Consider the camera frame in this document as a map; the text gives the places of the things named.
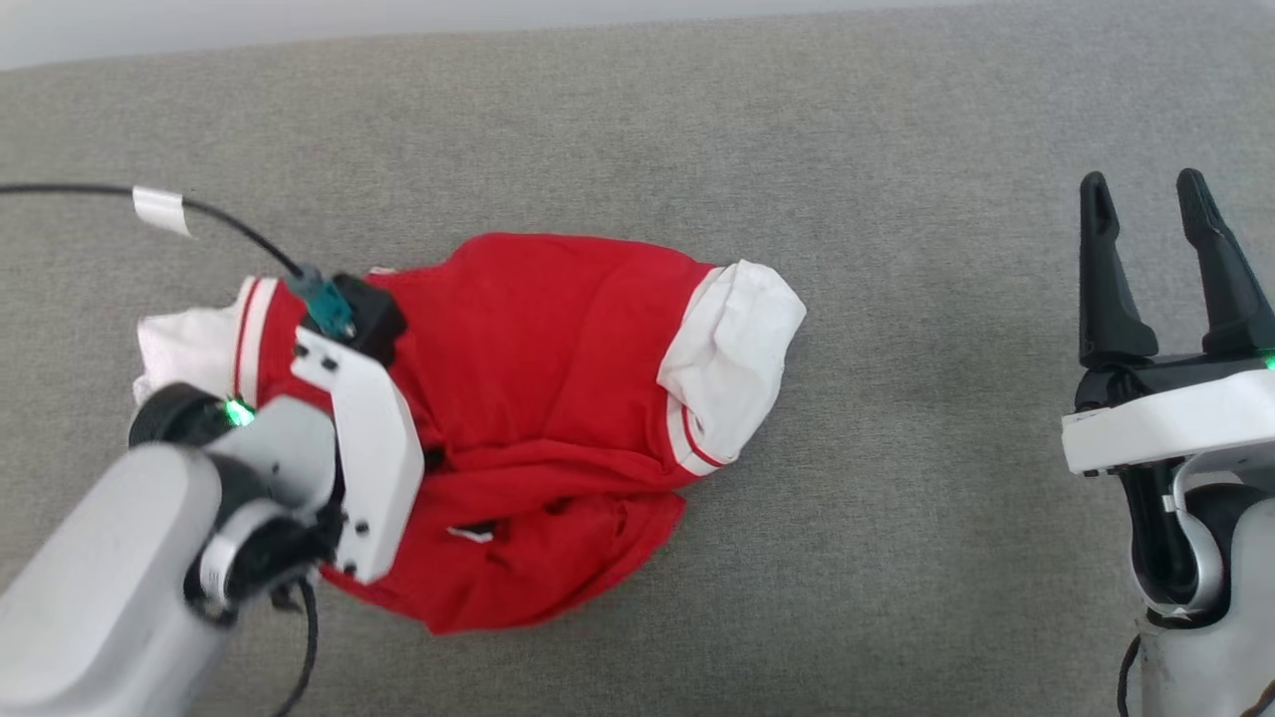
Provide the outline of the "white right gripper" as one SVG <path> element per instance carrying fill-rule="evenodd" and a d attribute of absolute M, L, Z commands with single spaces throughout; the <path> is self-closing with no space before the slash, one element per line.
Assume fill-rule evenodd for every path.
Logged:
<path fill-rule="evenodd" d="M 1184 240 L 1205 299 L 1204 355 L 1165 356 L 1142 322 L 1102 172 L 1080 182 L 1079 362 L 1089 367 L 1062 418 L 1074 475 L 1201 455 L 1202 472 L 1272 473 L 1274 314 L 1198 168 L 1176 179 Z M 1209 358 L 1207 356 L 1248 356 Z"/>

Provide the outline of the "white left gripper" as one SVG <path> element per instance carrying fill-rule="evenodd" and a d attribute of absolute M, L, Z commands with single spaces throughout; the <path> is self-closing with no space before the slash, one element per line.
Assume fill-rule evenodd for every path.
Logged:
<path fill-rule="evenodd" d="M 368 586 L 388 575 L 423 473 L 442 468 L 446 450 L 422 449 L 404 395 L 376 358 L 306 328 L 297 328 L 293 347 L 295 378 L 332 403 L 347 519 L 337 566 Z"/>

